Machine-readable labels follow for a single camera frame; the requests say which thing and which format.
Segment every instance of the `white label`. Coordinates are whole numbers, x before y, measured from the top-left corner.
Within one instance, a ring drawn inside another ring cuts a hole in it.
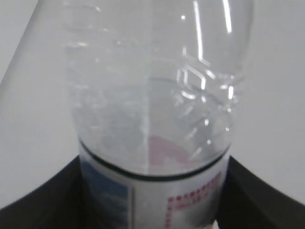
[[[200,229],[214,220],[228,158],[226,154],[209,169],[175,181],[130,178],[86,153],[81,154],[81,164],[93,208],[102,218],[103,226]]]

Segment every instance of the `white background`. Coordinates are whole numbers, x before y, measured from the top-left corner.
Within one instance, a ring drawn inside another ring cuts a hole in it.
[[[0,0],[0,79],[37,0]],[[60,0],[42,0],[0,85],[0,208],[78,153],[65,101]],[[247,80],[231,153],[305,203],[305,2],[257,1]]]

